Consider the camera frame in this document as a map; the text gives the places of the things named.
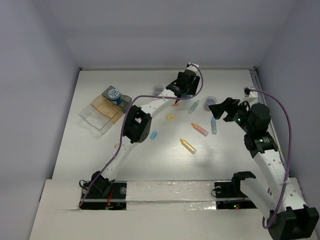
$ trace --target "small blue object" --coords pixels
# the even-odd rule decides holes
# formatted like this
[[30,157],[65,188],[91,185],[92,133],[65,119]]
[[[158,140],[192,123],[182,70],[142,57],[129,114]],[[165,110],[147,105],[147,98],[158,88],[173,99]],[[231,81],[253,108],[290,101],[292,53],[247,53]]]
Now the small blue object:
[[154,139],[154,138],[157,136],[157,134],[158,134],[158,133],[157,133],[156,131],[154,131],[154,132],[151,134],[151,137],[150,137],[150,138],[151,138],[151,139]]
[[115,88],[111,89],[108,92],[108,96],[111,101],[116,101],[116,104],[118,104],[118,105],[122,102],[121,95],[120,95],[120,92],[118,89],[115,89]]
[[214,116],[211,118],[211,132],[212,134],[217,134],[217,123]]

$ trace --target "white wall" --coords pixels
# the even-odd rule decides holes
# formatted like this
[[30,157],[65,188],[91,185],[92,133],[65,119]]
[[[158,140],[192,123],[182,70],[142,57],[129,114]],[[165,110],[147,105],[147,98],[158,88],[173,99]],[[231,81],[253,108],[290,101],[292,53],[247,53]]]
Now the white wall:
[[0,239],[28,239],[79,68],[42,0],[0,1]]
[[252,67],[295,0],[47,2],[81,67]]
[[[320,211],[320,1],[298,0],[281,33],[258,67],[262,88],[277,96],[292,124],[291,174],[306,202]],[[282,110],[267,99],[284,152],[288,126]]]

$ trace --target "small yellow object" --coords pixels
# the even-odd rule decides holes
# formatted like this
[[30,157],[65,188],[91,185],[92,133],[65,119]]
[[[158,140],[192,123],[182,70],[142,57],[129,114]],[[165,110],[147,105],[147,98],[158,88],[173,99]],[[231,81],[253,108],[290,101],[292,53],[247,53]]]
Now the small yellow object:
[[182,143],[182,145],[189,150],[190,153],[195,154],[197,152],[197,150],[190,144],[188,143],[186,140],[180,138],[180,141]]
[[208,136],[208,132],[203,129],[202,127],[200,127],[198,124],[195,124],[195,123],[191,123],[191,125],[193,126],[193,128],[195,130],[197,130],[199,133],[201,133],[203,136]]
[[175,115],[167,115],[167,116],[165,116],[167,119],[174,119],[175,118]]

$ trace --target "screw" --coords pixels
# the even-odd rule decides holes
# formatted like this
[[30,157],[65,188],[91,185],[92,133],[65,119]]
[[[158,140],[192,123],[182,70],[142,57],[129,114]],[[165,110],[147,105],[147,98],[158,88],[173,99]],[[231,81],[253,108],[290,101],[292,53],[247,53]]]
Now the screw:
[[120,194],[126,194],[127,189],[125,187],[120,188]]

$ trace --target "white table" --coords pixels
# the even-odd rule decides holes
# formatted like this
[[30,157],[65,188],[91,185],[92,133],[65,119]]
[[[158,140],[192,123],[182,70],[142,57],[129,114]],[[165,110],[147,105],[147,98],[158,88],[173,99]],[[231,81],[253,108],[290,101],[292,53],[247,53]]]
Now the white table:
[[[217,121],[217,135],[202,136],[191,123],[211,131],[211,112],[204,109],[207,96],[218,103],[226,97],[241,99],[243,87],[252,86],[248,70],[203,70],[204,88],[196,99],[180,101],[168,107],[152,120],[155,139],[139,144],[121,167],[117,181],[208,181],[229,180],[240,171],[251,171],[264,181],[258,166],[244,145],[244,132],[235,123]],[[104,135],[97,133],[79,113],[110,85],[132,98],[152,94],[155,84],[168,85],[176,79],[178,70],[81,71],[75,88],[52,180],[47,180],[31,233],[31,240],[43,239],[246,239],[270,240],[261,227],[262,214],[257,209],[189,210],[186,203],[170,206],[132,205],[125,211],[79,210],[81,189],[78,181],[90,179],[109,160],[118,142],[122,119]],[[193,114],[188,108],[200,100]],[[139,106],[148,102],[143,99]],[[174,120],[165,118],[174,114]],[[196,149],[189,153],[180,143],[189,141]],[[146,198],[149,191],[136,191]],[[211,204],[212,184],[200,191],[190,191],[189,201]]]

